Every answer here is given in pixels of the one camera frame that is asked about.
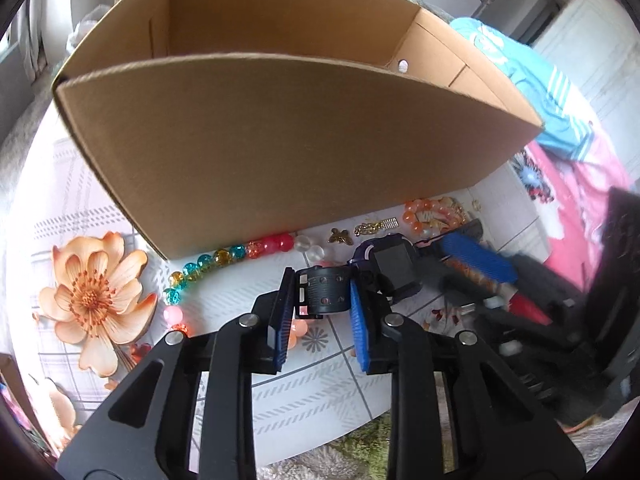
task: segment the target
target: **white door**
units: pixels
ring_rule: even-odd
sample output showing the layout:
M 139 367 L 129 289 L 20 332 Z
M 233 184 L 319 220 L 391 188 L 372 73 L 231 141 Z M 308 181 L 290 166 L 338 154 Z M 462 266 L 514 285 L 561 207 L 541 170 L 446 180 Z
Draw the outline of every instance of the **white door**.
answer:
M 640 33 L 617 0 L 571 0 L 534 49 L 578 86 L 640 178 Z

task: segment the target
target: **round table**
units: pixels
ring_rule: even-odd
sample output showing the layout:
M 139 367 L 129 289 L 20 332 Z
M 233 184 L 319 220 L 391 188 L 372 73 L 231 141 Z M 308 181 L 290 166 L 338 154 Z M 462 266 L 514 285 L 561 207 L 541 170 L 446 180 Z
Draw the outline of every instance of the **round table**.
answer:
M 451 193 L 467 211 L 482 219 L 485 239 L 500 250 L 527 245 L 529 253 L 546 258 L 546 236 L 524 188 L 513 171 L 504 166 L 473 188 Z M 472 203 L 480 212 L 474 211 Z M 346 219 L 332 225 L 302 231 L 325 247 L 328 258 L 344 262 L 354 247 L 367 237 L 355 238 L 355 246 L 327 244 L 331 228 L 355 225 L 395 216 L 402 206 Z M 409 235 L 405 226 L 400 232 Z M 7 299 L 15 354 L 22 374 L 34 378 L 50 377 L 71 398 L 79 423 L 86 420 L 109 391 L 106 379 L 90 370 L 78 368 L 80 347 L 60 342 L 52 321 L 34 323 L 31 313 L 38 310 L 38 292 L 54 286 L 50 261 L 53 245 L 62 246 L 79 235 L 102 237 L 105 232 L 124 236 L 126 252 L 143 249 L 148 265 L 140 278 L 144 291 L 161 292 L 168 286 L 169 274 L 193 258 L 166 262 L 146 246 L 127 219 L 113 205 L 88 169 L 53 105 L 40 125 L 16 190 L 8 225 Z M 252 309 L 255 298 L 280 285 L 285 267 L 309 266 L 304 254 L 291 251 L 258 260 L 244 261 L 207 275 L 183 295 L 184 322 L 192 335 L 218 330 L 228 320 Z M 440 295 L 429 289 L 394 306 L 431 330 L 452 335 L 463 322 L 438 325 L 437 313 L 443 308 Z M 156 343 L 166 332 L 162 301 L 140 342 Z M 331 441 L 379 416 L 390 407 L 390 376 L 366 376 L 352 352 L 348 312 L 313 322 L 307 334 L 289 351 L 282 372 L 277 376 L 254 375 L 254 435 L 258 465 L 282 460 Z M 125 374 L 121 366 L 116 380 Z M 197 469 L 199 439 L 207 378 L 202 378 L 196 412 L 191 453 L 191 469 Z

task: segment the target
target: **orange flower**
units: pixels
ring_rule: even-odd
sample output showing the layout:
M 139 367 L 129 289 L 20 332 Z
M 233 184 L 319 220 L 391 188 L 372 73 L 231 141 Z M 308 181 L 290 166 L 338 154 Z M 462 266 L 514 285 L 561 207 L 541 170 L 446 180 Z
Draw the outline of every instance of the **orange flower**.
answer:
M 118 368 L 113 349 L 135 341 L 147 329 L 158 301 L 149 294 L 138 303 L 138 281 L 146 265 L 144 251 L 133 251 L 124 260 L 124 240 L 108 232 L 103 238 L 77 237 L 60 250 L 52 250 L 57 288 L 40 291 L 41 309 L 56 321 L 56 336 L 65 343 L 84 341 L 82 370 L 91 368 L 108 377 Z

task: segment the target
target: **gray flower motif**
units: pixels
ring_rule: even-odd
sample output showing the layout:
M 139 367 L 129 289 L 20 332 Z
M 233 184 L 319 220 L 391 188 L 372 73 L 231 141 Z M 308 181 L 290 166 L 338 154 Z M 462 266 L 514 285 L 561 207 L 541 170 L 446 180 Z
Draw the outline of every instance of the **gray flower motif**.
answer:
M 326 348 L 329 337 L 324 330 L 317 326 L 310 326 L 308 332 L 302 336 L 302 346 L 307 352 L 320 352 Z

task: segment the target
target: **white curtain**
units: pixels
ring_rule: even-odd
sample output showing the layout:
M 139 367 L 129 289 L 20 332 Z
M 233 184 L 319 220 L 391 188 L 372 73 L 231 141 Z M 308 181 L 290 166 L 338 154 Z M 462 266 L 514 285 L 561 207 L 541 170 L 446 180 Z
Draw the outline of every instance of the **white curtain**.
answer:
M 40 75 L 45 63 L 40 60 L 42 40 L 42 0 L 24 0 L 15 17 L 15 28 L 20 44 L 24 70 L 29 81 Z

